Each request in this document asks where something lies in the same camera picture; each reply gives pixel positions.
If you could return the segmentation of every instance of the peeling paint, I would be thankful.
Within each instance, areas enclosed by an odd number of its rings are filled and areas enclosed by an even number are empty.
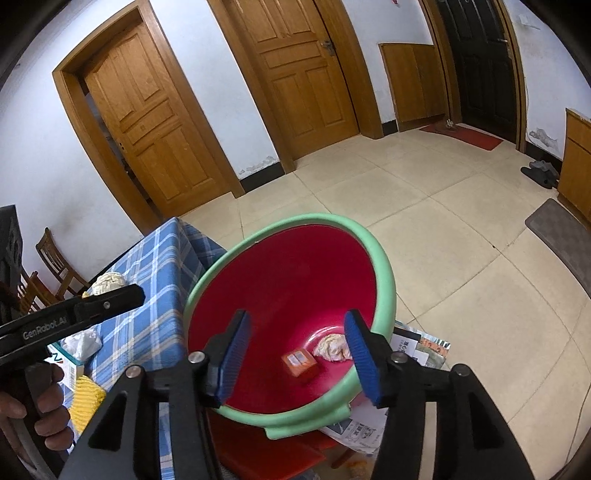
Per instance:
[[[241,171],[238,172],[238,178],[240,180],[245,179],[249,175],[252,175],[253,173],[256,173],[257,171],[262,170],[263,168],[268,167],[269,165],[273,165],[277,162],[279,162],[279,159],[269,155],[265,160],[253,165],[252,167],[243,168]]]
[[[536,128],[528,134],[531,138],[535,138],[542,142],[546,147],[558,152],[558,139],[550,138],[543,128]]]

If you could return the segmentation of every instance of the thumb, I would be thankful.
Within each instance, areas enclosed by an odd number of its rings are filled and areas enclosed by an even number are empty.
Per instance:
[[[0,392],[0,415],[11,419],[23,419],[27,415],[24,405],[10,395]]]

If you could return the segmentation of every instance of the gray floor mat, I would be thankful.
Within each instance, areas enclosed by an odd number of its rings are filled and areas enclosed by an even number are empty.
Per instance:
[[[553,199],[525,221],[571,271],[591,297],[591,233]]]

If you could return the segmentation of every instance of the orange box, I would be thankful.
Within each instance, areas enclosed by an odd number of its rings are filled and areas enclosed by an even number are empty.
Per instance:
[[[305,348],[298,348],[281,357],[289,373],[302,382],[307,382],[318,375],[320,366]]]

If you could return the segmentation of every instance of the black door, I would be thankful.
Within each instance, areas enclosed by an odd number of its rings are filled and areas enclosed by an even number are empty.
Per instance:
[[[515,142],[513,66],[489,0],[437,0],[452,45],[463,122]]]

